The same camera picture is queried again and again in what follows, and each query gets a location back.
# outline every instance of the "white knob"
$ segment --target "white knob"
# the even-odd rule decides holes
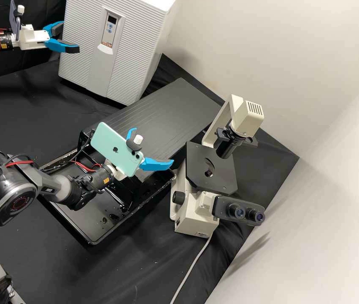
[[[24,14],[24,6],[23,5],[18,5],[18,13]]]
[[[133,139],[135,144],[141,144],[143,142],[143,137],[139,134],[136,135],[136,137]]]

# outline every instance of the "ridged black surface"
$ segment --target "ridged black surface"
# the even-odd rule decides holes
[[[144,138],[144,156],[164,160],[207,127],[219,109],[213,100],[179,78],[102,121],[123,137],[137,127],[137,134]],[[144,180],[151,173],[140,169],[136,176]]]

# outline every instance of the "display screen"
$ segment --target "display screen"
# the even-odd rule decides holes
[[[115,17],[113,17],[113,16],[108,16],[108,22],[111,22],[111,23],[113,23],[113,24],[116,24],[116,21],[117,21],[117,19],[115,18]]]

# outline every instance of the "binocular eyepiece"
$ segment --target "binocular eyepiece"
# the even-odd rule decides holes
[[[223,220],[259,226],[265,221],[265,208],[261,205],[228,196],[217,196],[212,214]]]

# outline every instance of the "control panel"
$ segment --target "control panel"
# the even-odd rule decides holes
[[[106,15],[105,27],[103,29],[103,36],[102,36],[102,44],[112,48],[113,47],[113,40],[115,38],[117,22],[119,21],[119,17],[115,16],[111,13]]]

